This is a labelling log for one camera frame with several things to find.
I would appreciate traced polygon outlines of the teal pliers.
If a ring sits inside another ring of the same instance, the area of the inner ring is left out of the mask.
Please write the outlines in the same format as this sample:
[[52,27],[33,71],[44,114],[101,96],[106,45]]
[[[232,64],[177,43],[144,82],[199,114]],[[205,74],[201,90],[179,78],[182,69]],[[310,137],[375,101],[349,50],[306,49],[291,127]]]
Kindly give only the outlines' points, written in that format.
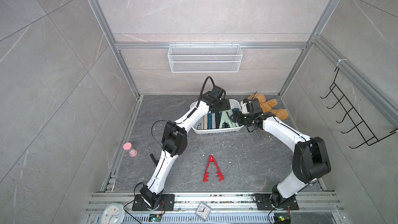
[[212,129],[212,114],[208,113],[207,114],[207,129],[211,130]]

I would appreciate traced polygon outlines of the red pliers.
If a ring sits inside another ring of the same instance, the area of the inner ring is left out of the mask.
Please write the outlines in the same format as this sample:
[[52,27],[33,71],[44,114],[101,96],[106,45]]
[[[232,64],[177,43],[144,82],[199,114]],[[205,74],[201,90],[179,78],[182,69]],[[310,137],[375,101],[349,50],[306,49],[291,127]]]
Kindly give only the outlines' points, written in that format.
[[219,165],[217,164],[217,161],[215,160],[213,155],[210,155],[209,159],[208,159],[207,167],[204,172],[203,182],[204,183],[209,182],[209,178],[213,174],[217,175],[219,181],[225,180],[224,175],[221,172]]

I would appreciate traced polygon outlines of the dark teal pliers floor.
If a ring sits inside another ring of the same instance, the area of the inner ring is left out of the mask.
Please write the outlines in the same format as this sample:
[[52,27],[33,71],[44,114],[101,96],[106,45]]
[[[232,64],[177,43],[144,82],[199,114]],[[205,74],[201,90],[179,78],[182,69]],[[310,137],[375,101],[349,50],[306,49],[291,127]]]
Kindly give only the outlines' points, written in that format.
[[235,127],[239,127],[239,124],[236,121],[236,117],[237,117],[236,113],[239,112],[239,109],[238,108],[233,108],[231,111],[232,111],[232,114],[230,115],[230,119],[233,122]]

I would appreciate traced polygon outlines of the beige wooden pliers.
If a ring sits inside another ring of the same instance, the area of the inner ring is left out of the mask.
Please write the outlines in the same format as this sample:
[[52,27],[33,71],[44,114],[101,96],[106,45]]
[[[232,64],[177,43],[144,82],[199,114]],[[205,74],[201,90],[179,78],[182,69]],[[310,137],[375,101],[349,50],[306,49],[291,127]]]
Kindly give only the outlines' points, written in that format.
[[208,115],[207,114],[204,116],[203,123],[204,123],[204,130],[207,130],[208,129]]

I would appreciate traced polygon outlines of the light green pliers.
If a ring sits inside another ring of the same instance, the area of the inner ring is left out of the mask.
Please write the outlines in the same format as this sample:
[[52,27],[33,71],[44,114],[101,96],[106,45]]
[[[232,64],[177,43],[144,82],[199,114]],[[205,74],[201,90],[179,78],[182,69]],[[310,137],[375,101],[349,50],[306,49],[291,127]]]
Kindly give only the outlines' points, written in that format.
[[220,117],[219,128],[226,129],[226,128],[233,128],[233,122],[231,121],[229,114],[227,111],[223,111]]

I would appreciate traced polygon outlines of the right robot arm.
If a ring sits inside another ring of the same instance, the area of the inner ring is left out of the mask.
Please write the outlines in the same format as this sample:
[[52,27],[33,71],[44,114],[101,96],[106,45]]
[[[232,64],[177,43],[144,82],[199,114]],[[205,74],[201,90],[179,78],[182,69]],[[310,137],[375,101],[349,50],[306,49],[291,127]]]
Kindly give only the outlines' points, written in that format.
[[276,115],[264,113],[258,99],[244,99],[242,110],[234,112],[232,121],[254,130],[266,131],[293,151],[292,172],[273,187],[270,201],[273,208],[282,209],[297,193],[331,172],[326,145],[320,137],[312,138],[285,124]]

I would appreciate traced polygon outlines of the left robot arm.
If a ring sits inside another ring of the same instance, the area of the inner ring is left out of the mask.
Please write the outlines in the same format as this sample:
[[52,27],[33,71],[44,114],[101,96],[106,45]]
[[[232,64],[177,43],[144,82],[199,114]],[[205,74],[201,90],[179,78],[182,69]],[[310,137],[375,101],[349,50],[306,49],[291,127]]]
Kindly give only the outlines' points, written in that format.
[[202,93],[194,107],[176,121],[167,121],[161,140],[162,152],[149,182],[140,190],[141,198],[149,210],[155,210],[161,203],[165,181],[175,162],[187,148],[187,134],[202,117],[208,113],[230,110],[226,91],[218,86]]

